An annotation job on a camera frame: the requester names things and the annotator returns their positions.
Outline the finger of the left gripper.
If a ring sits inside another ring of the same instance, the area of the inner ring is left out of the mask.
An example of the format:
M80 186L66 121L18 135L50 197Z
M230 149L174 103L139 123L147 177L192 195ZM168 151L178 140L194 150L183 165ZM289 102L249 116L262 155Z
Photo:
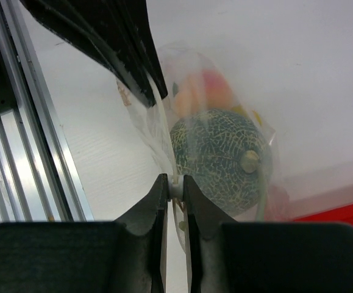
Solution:
M82 2L22 1L22 5L44 28L67 41L116 76L112 66L115 54L84 18ZM155 105L155 97L154 99L136 98L144 107Z
M149 27L146 1L83 1L84 18L115 54L118 79L141 99L154 99L152 78L160 97L168 95Z

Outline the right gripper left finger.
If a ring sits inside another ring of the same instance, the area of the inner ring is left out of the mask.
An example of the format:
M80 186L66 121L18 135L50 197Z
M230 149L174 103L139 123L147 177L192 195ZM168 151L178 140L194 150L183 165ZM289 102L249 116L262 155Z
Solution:
M0 292L164 292L168 178L111 222L0 223Z

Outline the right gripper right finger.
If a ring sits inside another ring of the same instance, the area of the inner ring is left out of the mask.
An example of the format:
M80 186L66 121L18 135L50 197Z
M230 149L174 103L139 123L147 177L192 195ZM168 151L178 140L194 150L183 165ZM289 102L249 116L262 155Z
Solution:
M190 292L353 292L353 226L237 222L184 177Z

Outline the green netted melon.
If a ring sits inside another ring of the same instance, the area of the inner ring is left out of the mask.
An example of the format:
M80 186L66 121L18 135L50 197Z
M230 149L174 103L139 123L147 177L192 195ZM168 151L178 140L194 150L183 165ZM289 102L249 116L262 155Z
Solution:
M230 216L254 207L259 176L273 174L271 147L253 121L236 112L209 109L179 119L170 130L178 172Z

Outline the orange peach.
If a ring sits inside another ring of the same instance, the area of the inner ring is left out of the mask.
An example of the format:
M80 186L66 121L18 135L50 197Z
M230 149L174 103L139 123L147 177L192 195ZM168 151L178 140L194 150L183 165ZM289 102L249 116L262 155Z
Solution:
M182 118L206 109L230 110L233 105L234 92L225 77L216 70L202 70L178 85L173 109Z

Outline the clear zip top bag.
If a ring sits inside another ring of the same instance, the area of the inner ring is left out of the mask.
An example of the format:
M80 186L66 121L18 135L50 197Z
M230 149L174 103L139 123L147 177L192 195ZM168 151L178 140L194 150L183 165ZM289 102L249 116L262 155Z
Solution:
M156 163L191 176L200 191L234 219L279 220L288 194L280 176L276 132L251 109L203 53L160 48L168 96L143 109L117 84Z

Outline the yellow star fruit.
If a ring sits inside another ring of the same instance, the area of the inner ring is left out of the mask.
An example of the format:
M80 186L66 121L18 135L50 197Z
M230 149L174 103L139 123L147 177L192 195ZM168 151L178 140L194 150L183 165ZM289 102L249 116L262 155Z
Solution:
M232 107L231 111L236 112L246 118L254 119L260 126L262 125L261 116L255 110L245 109L242 105L237 105Z

